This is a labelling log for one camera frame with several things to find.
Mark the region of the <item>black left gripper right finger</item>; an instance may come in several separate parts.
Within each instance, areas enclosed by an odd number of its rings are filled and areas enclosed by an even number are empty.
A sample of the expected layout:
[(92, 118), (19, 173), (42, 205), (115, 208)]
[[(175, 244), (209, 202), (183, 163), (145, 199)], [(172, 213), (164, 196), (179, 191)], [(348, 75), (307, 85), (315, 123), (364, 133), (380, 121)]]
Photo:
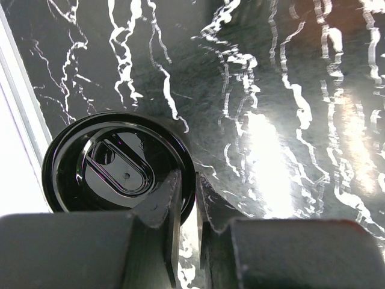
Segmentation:
[(255, 219), (196, 176), (200, 265), (208, 288), (383, 288), (375, 239), (349, 220)]

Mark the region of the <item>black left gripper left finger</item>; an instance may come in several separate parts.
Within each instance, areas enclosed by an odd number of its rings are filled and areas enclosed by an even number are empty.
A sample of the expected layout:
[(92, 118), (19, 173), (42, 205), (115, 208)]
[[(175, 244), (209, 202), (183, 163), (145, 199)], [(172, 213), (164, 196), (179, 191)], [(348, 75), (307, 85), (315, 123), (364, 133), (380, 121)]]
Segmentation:
[(1, 218), (2, 288), (176, 288), (179, 170), (129, 211)]

